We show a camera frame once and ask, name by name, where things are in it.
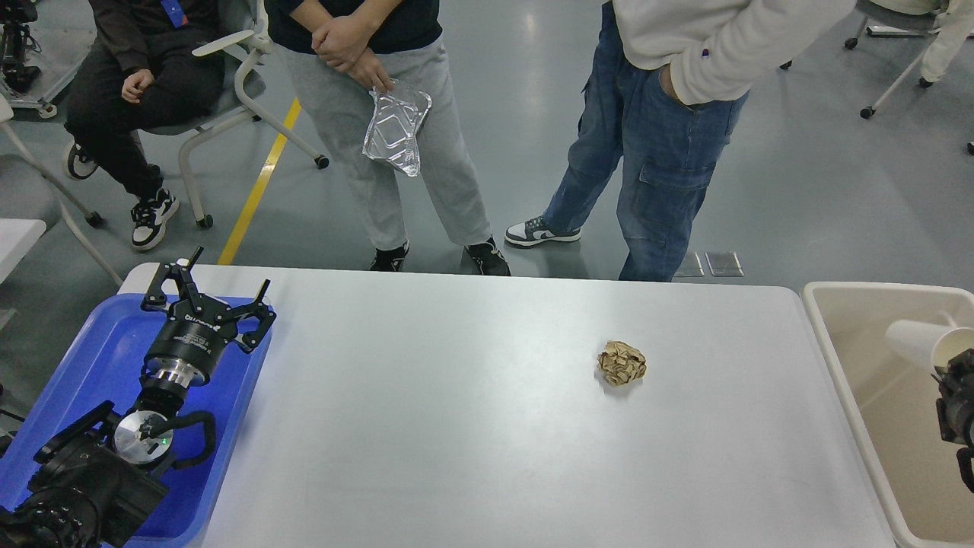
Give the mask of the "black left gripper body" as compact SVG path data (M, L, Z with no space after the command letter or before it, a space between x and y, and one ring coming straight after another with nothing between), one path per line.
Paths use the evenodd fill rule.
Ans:
M144 311L166 312L167 320L144 358L143 375L184 388L208 384L240 320L255 317L256 305L223 301L143 301Z

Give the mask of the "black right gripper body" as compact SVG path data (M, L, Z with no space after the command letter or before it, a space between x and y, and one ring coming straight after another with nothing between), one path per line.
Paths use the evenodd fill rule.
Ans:
M936 368L940 396L936 401L940 437L959 444L956 460L961 481L973 490L973 350L950 358L945 367Z

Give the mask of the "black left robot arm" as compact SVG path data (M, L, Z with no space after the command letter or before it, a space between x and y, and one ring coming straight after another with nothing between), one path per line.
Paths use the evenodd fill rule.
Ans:
M4 547L173 547L215 505L277 314L158 267L97 306L2 458Z

